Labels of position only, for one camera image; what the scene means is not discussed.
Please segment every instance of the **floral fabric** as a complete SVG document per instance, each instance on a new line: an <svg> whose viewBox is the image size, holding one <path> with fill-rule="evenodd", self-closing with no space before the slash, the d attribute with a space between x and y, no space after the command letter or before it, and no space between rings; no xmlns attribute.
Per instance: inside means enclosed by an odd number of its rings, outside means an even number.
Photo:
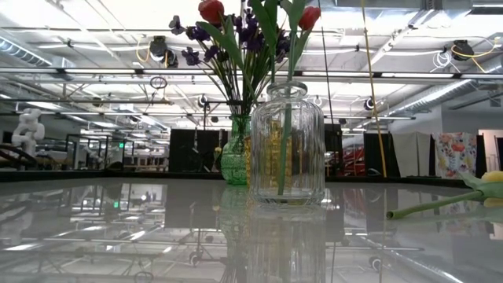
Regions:
<svg viewBox="0 0 503 283"><path fill-rule="evenodd" d="M477 139L473 134L433 134L435 139L435 169L442 178L461 178L458 172L475 175Z"/></svg>

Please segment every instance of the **reflective tabletop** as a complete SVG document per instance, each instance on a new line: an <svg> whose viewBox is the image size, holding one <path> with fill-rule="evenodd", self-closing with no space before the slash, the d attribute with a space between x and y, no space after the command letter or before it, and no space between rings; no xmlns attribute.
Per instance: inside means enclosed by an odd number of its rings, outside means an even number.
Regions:
<svg viewBox="0 0 503 283"><path fill-rule="evenodd" d="M0 282L501 282L503 211L465 193L326 183L321 206L264 206L224 181L0 184Z"/></svg>

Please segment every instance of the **red tulip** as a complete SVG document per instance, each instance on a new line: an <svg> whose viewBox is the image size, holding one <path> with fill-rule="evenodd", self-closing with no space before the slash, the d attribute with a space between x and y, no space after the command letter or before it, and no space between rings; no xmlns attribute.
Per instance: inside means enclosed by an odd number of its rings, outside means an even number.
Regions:
<svg viewBox="0 0 503 283"><path fill-rule="evenodd" d="M299 27L303 29L303 31L307 31L314 27L316 21L321 16L321 9L318 7L307 7L304 9L304 13L299 20Z"/></svg>
<svg viewBox="0 0 503 283"><path fill-rule="evenodd" d="M199 3L199 13L210 24L220 24L220 19L225 12L219 0L203 0Z"/></svg>

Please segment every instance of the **ceiling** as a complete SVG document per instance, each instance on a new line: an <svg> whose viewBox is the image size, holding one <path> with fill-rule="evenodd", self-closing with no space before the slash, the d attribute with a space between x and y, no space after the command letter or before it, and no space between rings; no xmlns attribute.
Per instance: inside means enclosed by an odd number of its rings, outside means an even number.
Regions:
<svg viewBox="0 0 503 283"><path fill-rule="evenodd" d="M236 0L221 0L226 7L226 13L240 13L240 2ZM173 35L168 24L173 16L180 16L182 25L193 25L200 20L197 6L200 0L185 0L183 5L173 6L172 1L143 0L63 0L55 3L50 0L3 0L0 2L0 36L19 44L48 61L62 57L70 61L75 68L162 68L153 60L142 63L137 56L137 47L141 58L145 58L145 48L154 35L165 35L167 44L176 52L179 69L193 69L187 66L181 56L181 50L187 46L195 46L185 35ZM309 38L306 51L297 65L303 71L368 71L365 51L364 26L361 9L357 6L338 8L329 6L323 1L322 19L315 26ZM474 13L471 9L452 9L445 11L430 11L431 19L425 20L408 28L411 21L417 18L419 9L368 9L367 26L369 30L369 50L371 51L372 69L375 72L473 72L476 68L473 61L451 61L441 68L435 66L438 52L450 48L456 39L468 40L475 54L493 51L478 58L483 64L501 52L499 46L493 48L495 37L499 36L503 15L487 14L483 11ZM280 13L278 23L285 21L286 15ZM11 56L0 53L0 67L25 67L29 65ZM26 83L39 91L32 92L40 98L62 97L62 94L72 93L71 99L82 100L101 97L105 100L128 100L134 104L135 112L179 113L180 116L152 116L159 125L165 127L195 127L201 126L203 117L188 121L186 113L203 113L197 107L197 98L205 94L212 101L225 101L218 88L203 75L165 75L168 85L164 90L154 90L149 85L152 75L141 78L131 75L75 75L74 81L65 82L47 75L14 75L5 77L0 83L11 83L13 78L17 84ZM104 84L105 80L122 80L122 83ZM365 100L372 94L368 80L352 82L350 79L330 79L327 85L325 79L304 79L309 89L307 99L319 103L323 112L330 115L329 92L333 115L367 116L364 110ZM379 102L380 112L411 98L413 95L437 84L433 80L421 83L406 79L385 81L377 80L374 90ZM139 101L165 99L174 102L173 105L139 104ZM267 99L264 91L261 99ZM79 108L83 111L113 112L117 105L103 104L93 107L89 104L62 105L62 108ZM227 116L229 109L220 104L212 109L215 115ZM86 121L95 117L81 116ZM105 117L114 120L123 127L132 127L124 121L125 117ZM362 122L360 119L350 119L351 123ZM230 126L229 119L220 119L217 123L207 121L207 125L219 128Z"/></svg>

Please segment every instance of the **green glass vase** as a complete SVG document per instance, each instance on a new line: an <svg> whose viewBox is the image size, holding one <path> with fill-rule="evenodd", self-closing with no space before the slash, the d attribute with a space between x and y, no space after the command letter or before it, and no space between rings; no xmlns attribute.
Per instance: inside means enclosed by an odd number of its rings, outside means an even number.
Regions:
<svg viewBox="0 0 503 283"><path fill-rule="evenodd" d="M250 116L232 115L230 119L233 128L222 150L221 171L228 184L246 185L244 138L250 135Z"/></svg>

